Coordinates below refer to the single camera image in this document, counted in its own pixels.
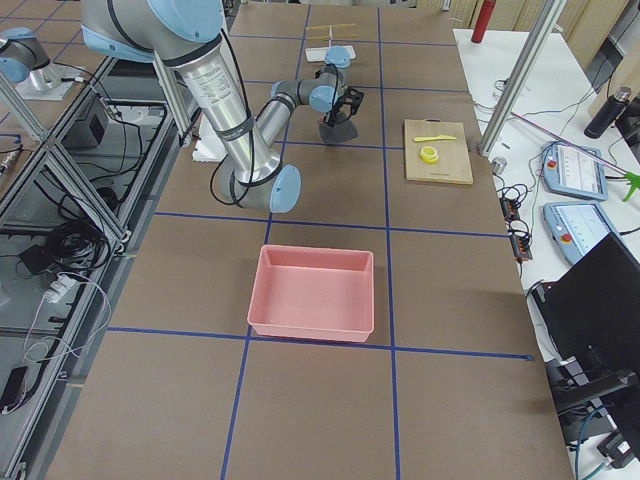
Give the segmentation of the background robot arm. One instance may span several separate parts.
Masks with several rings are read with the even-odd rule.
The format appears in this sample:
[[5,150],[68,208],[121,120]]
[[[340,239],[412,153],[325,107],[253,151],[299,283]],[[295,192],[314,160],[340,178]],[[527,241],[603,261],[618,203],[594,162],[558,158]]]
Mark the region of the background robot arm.
[[1,73],[25,100],[62,101],[71,88],[62,80],[63,69],[27,27],[1,32]]

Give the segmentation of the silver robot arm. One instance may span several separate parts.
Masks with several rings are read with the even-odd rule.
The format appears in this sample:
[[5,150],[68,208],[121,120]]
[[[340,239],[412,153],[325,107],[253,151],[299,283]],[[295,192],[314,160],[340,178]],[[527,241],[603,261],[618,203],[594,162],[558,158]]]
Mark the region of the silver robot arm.
[[229,41],[222,2],[85,1],[81,12],[87,47],[132,62],[160,60],[180,75],[226,151],[210,181],[211,194],[224,205],[271,213],[295,207],[301,174],[271,146],[297,107],[324,114],[326,143],[357,135],[350,118],[364,95],[348,84],[351,59],[342,46],[329,48],[314,78],[274,84],[254,115],[237,62],[222,54]]

